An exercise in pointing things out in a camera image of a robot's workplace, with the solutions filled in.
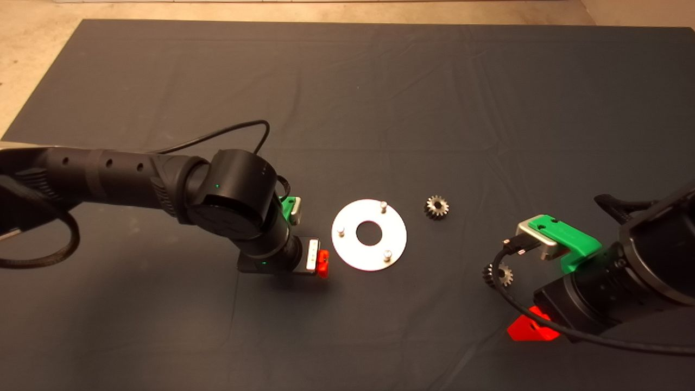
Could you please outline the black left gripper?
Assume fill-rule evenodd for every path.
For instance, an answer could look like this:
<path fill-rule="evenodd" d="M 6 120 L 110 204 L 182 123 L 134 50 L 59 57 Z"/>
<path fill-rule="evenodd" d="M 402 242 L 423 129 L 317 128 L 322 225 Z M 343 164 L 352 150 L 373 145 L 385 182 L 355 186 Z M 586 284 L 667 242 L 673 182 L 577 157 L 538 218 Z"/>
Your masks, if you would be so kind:
<path fill-rule="evenodd" d="M 328 278 L 330 263 L 328 250 L 320 250 L 320 240 L 316 237 L 297 237 L 290 235 L 285 245 L 273 254 L 264 257 L 238 256 L 240 273 L 265 275 L 300 275 Z"/>

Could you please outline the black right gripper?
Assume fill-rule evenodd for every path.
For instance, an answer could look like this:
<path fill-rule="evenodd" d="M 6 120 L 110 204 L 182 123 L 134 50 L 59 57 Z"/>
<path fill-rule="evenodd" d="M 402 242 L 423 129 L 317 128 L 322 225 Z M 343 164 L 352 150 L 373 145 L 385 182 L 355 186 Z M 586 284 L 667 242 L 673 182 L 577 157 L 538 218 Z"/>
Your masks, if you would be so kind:
<path fill-rule="evenodd" d="M 619 324 L 585 302 L 571 274 L 534 291 L 534 304 L 556 324 L 593 336 L 600 336 Z M 549 342 L 560 336 L 558 331 L 541 326 L 523 314 L 507 327 L 507 334 L 517 342 Z"/>

